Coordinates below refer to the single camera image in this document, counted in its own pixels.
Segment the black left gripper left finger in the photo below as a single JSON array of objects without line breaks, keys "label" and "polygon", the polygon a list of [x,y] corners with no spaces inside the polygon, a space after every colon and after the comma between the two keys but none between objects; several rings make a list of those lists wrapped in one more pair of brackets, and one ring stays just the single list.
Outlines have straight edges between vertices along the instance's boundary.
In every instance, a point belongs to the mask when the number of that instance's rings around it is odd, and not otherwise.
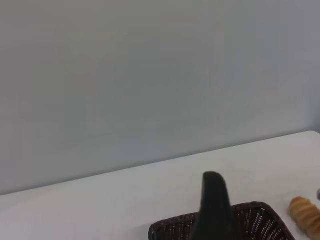
[{"label": "black left gripper left finger", "polygon": [[237,240],[238,228],[223,177],[215,171],[202,175],[198,219],[191,240]]}]

